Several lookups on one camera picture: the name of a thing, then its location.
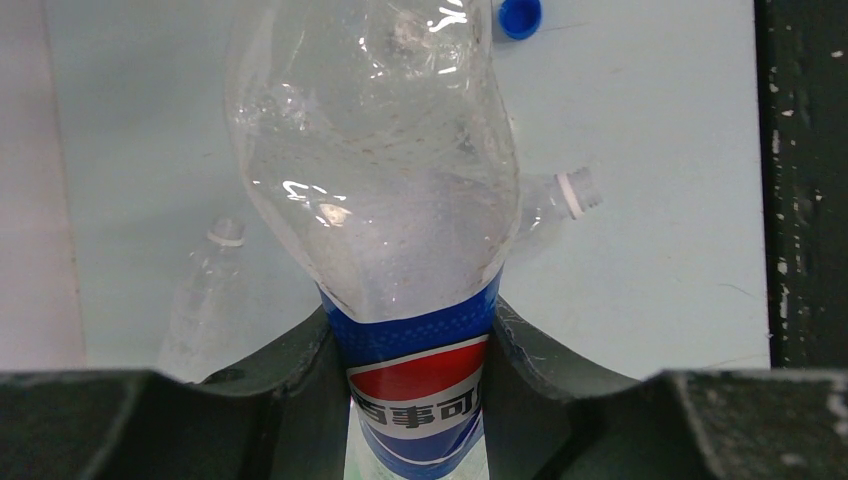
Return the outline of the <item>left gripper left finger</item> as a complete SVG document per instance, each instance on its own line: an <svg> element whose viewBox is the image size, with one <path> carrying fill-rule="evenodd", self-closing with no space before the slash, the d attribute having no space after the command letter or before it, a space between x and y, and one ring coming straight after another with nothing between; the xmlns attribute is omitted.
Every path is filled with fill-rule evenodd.
<svg viewBox="0 0 848 480"><path fill-rule="evenodd" d="M340 479L350 399L322 310L200 383L5 372L5 479Z"/></svg>

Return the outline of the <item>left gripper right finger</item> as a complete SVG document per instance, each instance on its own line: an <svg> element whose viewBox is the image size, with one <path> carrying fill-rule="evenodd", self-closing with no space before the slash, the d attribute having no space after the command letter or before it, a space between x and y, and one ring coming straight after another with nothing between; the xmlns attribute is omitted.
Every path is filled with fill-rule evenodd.
<svg viewBox="0 0 848 480"><path fill-rule="evenodd" d="M843 479L847 374L668 370L634 380L499 301L483 379L494 479Z"/></svg>

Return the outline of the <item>Pepsi label clear bottle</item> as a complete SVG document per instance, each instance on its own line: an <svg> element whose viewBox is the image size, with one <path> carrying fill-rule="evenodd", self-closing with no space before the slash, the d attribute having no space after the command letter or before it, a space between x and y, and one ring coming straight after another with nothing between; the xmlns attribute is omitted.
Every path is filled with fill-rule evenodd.
<svg viewBox="0 0 848 480"><path fill-rule="evenodd" d="M241 1L226 57L248 196L316 283L374 479L477 479L519 224L487 1Z"/></svg>

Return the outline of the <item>blue cap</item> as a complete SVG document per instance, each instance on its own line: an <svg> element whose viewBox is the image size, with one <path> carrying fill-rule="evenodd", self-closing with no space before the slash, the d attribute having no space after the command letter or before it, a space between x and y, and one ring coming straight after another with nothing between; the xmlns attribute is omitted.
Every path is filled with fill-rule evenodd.
<svg viewBox="0 0 848 480"><path fill-rule="evenodd" d="M543 11L540 0L504 0L497 11L497 21L511 40L525 40L536 33Z"/></svg>

